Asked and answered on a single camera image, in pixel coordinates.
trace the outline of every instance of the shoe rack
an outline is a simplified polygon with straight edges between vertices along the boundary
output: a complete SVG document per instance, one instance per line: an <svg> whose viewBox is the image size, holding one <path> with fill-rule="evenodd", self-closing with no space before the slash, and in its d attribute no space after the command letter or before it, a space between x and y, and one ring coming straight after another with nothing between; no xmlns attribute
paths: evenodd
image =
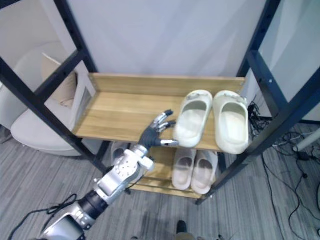
<svg viewBox="0 0 320 240"><path fill-rule="evenodd" d="M138 142L140 135L161 112L172 109L167 120L177 119L185 96L194 90L207 90L214 96L222 90L239 93L244 77L187 77L115 75L91 73L90 79L97 91L78 121L73 133L81 138L108 141ZM196 146L199 150L220 152L215 140L215 120L211 111L203 137ZM172 138L172 129L161 135ZM172 186L171 175L175 149L154 147L149 155L155 159L155 168L148 172L132 189L199 198L191 188L181 191Z"/></svg>

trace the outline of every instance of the slipper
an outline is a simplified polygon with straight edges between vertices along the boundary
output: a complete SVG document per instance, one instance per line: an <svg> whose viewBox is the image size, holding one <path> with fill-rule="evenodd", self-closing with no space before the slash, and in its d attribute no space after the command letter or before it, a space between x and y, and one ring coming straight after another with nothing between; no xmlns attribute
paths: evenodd
<svg viewBox="0 0 320 240"><path fill-rule="evenodd" d="M176 189L186 190L190 187L197 150L178 148L175 152L172 171L172 184Z"/></svg>
<svg viewBox="0 0 320 240"><path fill-rule="evenodd" d="M215 141L225 153L242 154L249 144L247 100L233 91L220 91L213 99Z"/></svg>
<svg viewBox="0 0 320 240"><path fill-rule="evenodd" d="M111 163L115 163L115 160L124 154L125 150L128 149L129 143L123 141L114 141L111 145Z"/></svg>
<svg viewBox="0 0 320 240"><path fill-rule="evenodd" d="M191 188L197 194L206 194L216 180L218 154L212 151L198 150L195 157Z"/></svg>
<svg viewBox="0 0 320 240"><path fill-rule="evenodd" d="M213 97L206 90L189 93L182 102L180 114L173 131L173 139L184 148L193 148L201 140Z"/></svg>

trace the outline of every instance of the gray carpet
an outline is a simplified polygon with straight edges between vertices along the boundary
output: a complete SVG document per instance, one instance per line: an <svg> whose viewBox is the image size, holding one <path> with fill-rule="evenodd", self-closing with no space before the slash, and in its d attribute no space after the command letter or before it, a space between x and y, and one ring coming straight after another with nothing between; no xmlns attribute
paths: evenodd
<svg viewBox="0 0 320 240"><path fill-rule="evenodd" d="M311 132L318 127L299 124L295 130ZM272 148L264 153L264 157L281 179L296 186L301 173L294 158L279 155ZM227 155L226 158L229 165L234 156ZM300 165L308 178L303 179L298 193L304 205L320 218L316 203L320 165L315 161L300 162ZM0 170L1 239L7 239L29 211L58 204L71 193L83 197L92 188L93 179L100 177L85 160L42 153L14 139L0 144ZM296 240L298 238L289 228L288 217L295 209L297 199L272 175L270 181L284 237ZM189 232L206 240L216 240L218 234L226 240L282 239L260 157L202 205L194 203L194 199L133 190L132 195L122 195L108 208L86 236L88 240L129 240L133 236L140 240L171 240L178 220L184 220ZM14 239L37 237L47 218L45 213L31 216ZM303 239L320 239L316 234L320 221L312 218L304 208L300 207L291 221Z"/></svg>

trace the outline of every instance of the cushion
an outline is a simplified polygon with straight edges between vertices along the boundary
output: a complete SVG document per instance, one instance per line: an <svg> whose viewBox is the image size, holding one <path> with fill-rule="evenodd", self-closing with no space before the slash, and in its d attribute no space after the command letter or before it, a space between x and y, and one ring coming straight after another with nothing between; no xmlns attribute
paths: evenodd
<svg viewBox="0 0 320 240"><path fill-rule="evenodd" d="M42 53L41 77L44 82L61 63ZM77 75L72 71L60 86L54 91L50 98L57 101L60 105L65 107L72 107L77 89Z"/></svg>
<svg viewBox="0 0 320 240"><path fill-rule="evenodd" d="M49 98L45 105L68 127L71 109ZM73 148L37 117L30 109L13 123L12 136L20 143L43 151L68 151Z"/></svg>

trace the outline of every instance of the robotic arm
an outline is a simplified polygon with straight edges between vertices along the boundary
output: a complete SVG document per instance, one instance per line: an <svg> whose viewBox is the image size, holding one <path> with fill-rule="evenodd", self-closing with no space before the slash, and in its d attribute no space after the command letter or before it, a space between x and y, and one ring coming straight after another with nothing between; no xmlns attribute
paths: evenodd
<svg viewBox="0 0 320 240"><path fill-rule="evenodd" d="M151 171L154 162L147 157L151 147L176 146L175 140L163 140L159 134L176 124L165 122L172 115L167 110L158 115L141 135L132 150L125 150L115 161L115 165L100 180L93 190L84 198L65 209L65 214L54 224L44 230L40 240L85 240L84 230L89 230L97 218L110 206L118 196L135 180L140 171Z"/></svg>

